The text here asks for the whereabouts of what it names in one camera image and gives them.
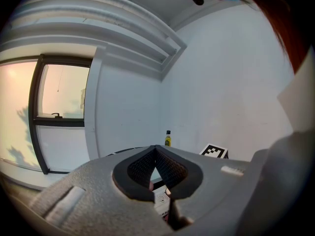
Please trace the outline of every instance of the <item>window frame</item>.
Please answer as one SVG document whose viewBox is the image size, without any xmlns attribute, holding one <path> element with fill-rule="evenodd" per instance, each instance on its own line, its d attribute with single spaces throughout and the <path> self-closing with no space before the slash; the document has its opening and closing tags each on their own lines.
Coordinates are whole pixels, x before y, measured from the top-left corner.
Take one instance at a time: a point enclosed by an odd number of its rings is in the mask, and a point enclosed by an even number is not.
<svg viewBox="0 0 315 236">
<path fill-rule="evenodd" d="M 51 171 L 45 162 L 43 153 L 40 148 L 36 126 L 54 126 L 54 127 L 84 127 L 84 118 L 45 118 L 38 117 L 38 96 L 42 74 L 45 65 L 72 65 L 89 68 L 93 59 L 80 58 L 73 56 L 57 56 L 41 54 L 38 58 L 34 74 L 31 81 L 30 97 L 29 97 L 29 126 L 31 140 L 35 155 L 37 157 L 40 168 L 46 175 L 48 173 L 67 174 L 68 172 Z"/>
</svg>

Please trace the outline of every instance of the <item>ceiling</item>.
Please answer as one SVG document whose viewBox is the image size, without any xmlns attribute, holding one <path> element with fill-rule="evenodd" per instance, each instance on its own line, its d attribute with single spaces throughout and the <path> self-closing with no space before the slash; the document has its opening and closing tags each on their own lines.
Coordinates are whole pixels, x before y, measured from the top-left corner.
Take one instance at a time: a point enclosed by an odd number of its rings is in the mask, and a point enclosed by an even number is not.
<svg viewBox="0 0 315 236">
<path fill-rule="evenodd" d="M 205 0 L 202 6 L 192 0 L 130 0 L 157 15 L 174 30 L 209 13 L 239 5 L 237 1 Z"/>
</svg>

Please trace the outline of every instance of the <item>red hair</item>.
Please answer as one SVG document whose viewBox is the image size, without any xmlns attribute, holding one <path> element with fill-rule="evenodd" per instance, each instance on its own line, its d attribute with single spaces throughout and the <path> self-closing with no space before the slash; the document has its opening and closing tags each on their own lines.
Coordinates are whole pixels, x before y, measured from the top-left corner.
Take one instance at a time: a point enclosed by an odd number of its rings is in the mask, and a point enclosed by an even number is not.
<svg viewBox="0 0 315 236">
<path fill-rule="evenodd" d="M 278 41 L 286 51 L 296 73 L 310 47 L 294 21 L 292 13 L 281 0 L 253 0 L 269 20 Z"/>
</svg>

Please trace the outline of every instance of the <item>person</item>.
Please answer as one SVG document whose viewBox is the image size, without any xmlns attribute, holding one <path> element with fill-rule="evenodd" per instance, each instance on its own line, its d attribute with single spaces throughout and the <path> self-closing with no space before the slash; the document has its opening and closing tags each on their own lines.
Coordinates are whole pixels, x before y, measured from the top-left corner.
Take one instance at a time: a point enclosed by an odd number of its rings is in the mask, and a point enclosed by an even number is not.
<svg viewBox="0 0 315 236">
<path fill-rule="evenodd" d="M 301 66 L 311 43 L 314 25 L 311 0 L 253 0 L 269 20 L 275 35 L 286 51 L 294 73 Z"/>
</svg>

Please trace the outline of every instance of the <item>small bottle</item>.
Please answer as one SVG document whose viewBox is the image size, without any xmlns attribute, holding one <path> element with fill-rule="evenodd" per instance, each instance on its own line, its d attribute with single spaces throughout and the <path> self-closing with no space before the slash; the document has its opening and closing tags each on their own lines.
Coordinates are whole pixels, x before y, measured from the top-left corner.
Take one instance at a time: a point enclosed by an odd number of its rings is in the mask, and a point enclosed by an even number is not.
<svg viewBox="0 0 315 236">
<path fill-rule="evenodd" d="M 170 146 L 171 147 L 171 143 L 172 143 L 171 131 L 167 130 L 166 131 L 166 138 L 165 138 L 165 146 Z"/>
</svg>

